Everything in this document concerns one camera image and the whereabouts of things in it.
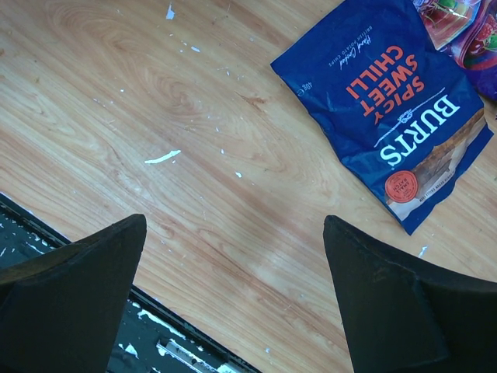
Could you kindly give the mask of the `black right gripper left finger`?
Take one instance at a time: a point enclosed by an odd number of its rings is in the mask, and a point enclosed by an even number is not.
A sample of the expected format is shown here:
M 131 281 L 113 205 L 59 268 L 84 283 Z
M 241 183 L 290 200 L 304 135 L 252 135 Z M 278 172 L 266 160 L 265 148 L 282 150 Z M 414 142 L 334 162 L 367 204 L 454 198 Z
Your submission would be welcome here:
M 104 372 L 147 235 L 142 214 L 1 271 L 3 372 Z

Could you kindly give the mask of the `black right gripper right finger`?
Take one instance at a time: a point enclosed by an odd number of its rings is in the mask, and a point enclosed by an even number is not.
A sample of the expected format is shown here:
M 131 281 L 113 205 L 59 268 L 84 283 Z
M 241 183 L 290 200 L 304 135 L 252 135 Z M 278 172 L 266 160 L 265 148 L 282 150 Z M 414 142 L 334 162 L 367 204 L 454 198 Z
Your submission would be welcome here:
M 325 219 L 323 239 L 356 372 L 494 372 L 496 285 Z

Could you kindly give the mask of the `blue Burts chips bag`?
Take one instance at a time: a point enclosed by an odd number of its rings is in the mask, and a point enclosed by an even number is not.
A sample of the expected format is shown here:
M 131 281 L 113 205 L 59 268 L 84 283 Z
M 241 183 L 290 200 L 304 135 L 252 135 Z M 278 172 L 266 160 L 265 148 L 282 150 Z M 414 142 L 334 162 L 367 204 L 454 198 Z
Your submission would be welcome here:
M 407 233 L 492 138 L 480 96 L 411 1 L 344 1 L 271 66 Z

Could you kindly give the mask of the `purple snack packet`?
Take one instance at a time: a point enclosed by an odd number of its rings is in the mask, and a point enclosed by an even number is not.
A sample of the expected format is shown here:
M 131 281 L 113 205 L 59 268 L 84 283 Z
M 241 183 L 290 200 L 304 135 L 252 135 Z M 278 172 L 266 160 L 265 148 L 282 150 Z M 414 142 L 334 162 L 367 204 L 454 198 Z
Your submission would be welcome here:
M 465 70 L 484 97 L 496 100 L 496 0 L 414 1 L 434 47 Z

